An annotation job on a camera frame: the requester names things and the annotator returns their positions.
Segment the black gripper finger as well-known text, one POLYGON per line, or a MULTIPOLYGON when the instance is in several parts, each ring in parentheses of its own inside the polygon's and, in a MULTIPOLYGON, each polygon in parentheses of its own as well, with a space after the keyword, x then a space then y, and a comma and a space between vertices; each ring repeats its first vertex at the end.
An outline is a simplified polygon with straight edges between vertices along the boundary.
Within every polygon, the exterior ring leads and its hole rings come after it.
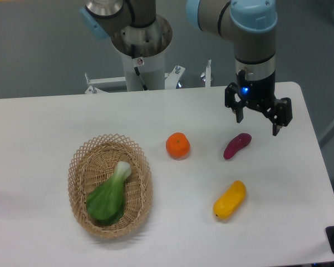
POLYGON ((236 83, 231 82, 225 89, 224 104, 226 108, 231 108, 232 112, 236 115, 236 122, 241 123, 244 118, 243 108, 245 107, 242 100, 237 101, 238 86, 236 83))
POLYGON ((292 120, 292 101, 288 97, 271 99, 266 102, 263 114, 272 123, 272 135, 277 136, 292 120))

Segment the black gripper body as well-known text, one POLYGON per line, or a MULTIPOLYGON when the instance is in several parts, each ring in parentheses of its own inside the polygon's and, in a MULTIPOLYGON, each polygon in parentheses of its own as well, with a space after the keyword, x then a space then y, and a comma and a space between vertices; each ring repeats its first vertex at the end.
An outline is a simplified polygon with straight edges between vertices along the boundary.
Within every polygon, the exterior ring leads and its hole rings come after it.
POLYGON ((237 74, 238 96, 243 102, 248 102, 250 109, 268 110, 274 106, 275 77, 273 72, 261 80, 248 80, 246 71, 241 70, 237 74))

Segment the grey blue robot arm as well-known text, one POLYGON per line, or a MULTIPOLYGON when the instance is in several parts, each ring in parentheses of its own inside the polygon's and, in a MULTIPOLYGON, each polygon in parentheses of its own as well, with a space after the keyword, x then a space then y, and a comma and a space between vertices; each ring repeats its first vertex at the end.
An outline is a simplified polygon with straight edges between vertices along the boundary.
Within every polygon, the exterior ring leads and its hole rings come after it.
MULTIPOLYGON (((233 44, 237 80, 225 90, 225 106, 238 122, 244 108, 262 113, 276 135, 292 120, 292 104, 274 94, 275 1, 187 1, 185 11, 197 29, 233 44)), ((87 1, 79 13, 96 37, 111 39, 122 55, 129 91, 165 88, 164 52, 173 32, 155 1, 87 1)))

